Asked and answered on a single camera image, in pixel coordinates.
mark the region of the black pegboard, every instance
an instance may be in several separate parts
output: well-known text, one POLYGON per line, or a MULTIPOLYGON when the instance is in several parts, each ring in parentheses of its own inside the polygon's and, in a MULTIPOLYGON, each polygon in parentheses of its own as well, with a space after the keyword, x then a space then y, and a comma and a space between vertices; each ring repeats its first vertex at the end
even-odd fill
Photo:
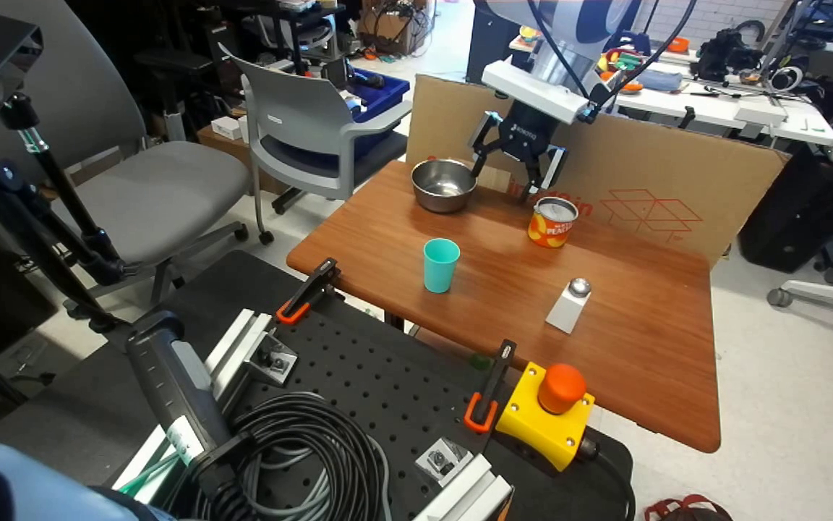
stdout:
MULTIPOLYGON (((278 330, 278 338, 301 356, 288 383, 278 389, 245 369, 226 398, 226 415, 233 421, 283 390, 323 398, 382 444, 391 464, 392 519, 413 519, 440 493, 413 464, 440 437, 486 451, 494 471, 515 487, 511 519, 621 519, 624 496, 596 464, 573 464, 557 474, 515 440, 486 444, 463 428, 465 401, 482 379, 475 363, 436 353, 340 301, 320 304, 297 328, 278 330)), ((599 432, 591 435, 608 461, 631 474, 627 448, 599 432)), ((288 508, 316 474, 316 464, 270 471, 259 493, 270 503, 288 508)))

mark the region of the wall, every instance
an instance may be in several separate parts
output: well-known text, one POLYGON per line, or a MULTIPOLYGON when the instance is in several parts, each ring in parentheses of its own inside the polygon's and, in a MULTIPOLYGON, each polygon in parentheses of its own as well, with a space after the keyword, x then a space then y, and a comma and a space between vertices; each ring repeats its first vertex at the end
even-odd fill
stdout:
MULTIPOLYGON (((648 29, 648 36, 654 42, 663 42, 670 36, 670 29, 677 27, 686 0, 657 0, 657 14, 654 24, 648 29)), ((638 19, 635 19, 635 29, 641 29, 648 13, 650 13, 650 0, 646 0, 638 19)), ((713 33, 727 29, 727 27, 738 27, 744 20, 760 20, 764 27, 771 24, 771 19, 781 13, 783 0, 698 0, 698 8, 690 14, 690 20, 686 24, 682 36, 690 42, 693 50, 700 50, 703 42, 713 37, 713 33)))

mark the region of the cardboard sheet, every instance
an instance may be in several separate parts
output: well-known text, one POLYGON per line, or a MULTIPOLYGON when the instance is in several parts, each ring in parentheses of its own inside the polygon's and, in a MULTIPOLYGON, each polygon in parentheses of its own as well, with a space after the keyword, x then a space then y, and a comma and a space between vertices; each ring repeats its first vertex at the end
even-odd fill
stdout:
MULTIPOLYGON (((471 162, 471 139, 486 111, 505 115, 510 100, 486 88, 420 76, 407 162, 427 157, 471 162)), ((768 147, 621 115, 557 128, 552 143, 567 147, 552 189, 569 195, 585 221, 700 256, 709 266, 731 247, 783 169, 783 153, 768 147)), ((515 160, 492 153, 479 182, 510 189, 524 179, 515 160)))

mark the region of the wooden table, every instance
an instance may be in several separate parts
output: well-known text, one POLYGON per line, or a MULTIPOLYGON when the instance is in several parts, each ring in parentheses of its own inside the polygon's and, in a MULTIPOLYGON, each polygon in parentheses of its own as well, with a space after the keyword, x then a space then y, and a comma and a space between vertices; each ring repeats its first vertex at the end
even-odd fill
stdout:
POLYGON ((340 266, 339 288, 452 343, 494 353, 517 343, 521 363, 569 363, 596 402, 693 448, 719 445, 709 266, 599 223, 575 223, 565 249, 527 241, 528 212, 478 191, 459 214, 417 207, 403 162, 288 253, 313 272, 340 266), (449 295, 423 289, 423 243, 455 237, 463 249, 449 295), (543 324, 562 288, 586 279, 592 298, 575 330, 543 324))

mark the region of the floor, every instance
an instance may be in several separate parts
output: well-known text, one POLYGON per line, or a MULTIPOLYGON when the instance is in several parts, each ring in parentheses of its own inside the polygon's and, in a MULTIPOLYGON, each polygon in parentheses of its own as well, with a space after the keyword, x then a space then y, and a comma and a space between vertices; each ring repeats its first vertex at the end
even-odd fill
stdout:
MULTIPOLYGON (((465 65, 469 20, 471 3, 440 3, 436 33, 426 50, 365 68, 456 78, 465 65)), ((335 207, 307 198, 283 218, 270 214, 275 243, 245 249, 283 266, 285 253, 335 207)), ((251 223, 251 201, 243 201, 233 218, 251 223)), ((771 311, 764 295, 781 280, 787 276, 753 266, 738 253, 711 270, 724 416, 724 445, 713 454, 596 411, 592 428, 621 440, 634 454, 638 511, 659 499, 703 493, 741 521, 833 521, 833 311, 815 304, 771 311)), ((142 295, 122 295, 112 311, 135 317, 142 295)), ((97 346, 86 328, 55 317, 3 356, 0 369, 6 373, 66 370, 97 346)))

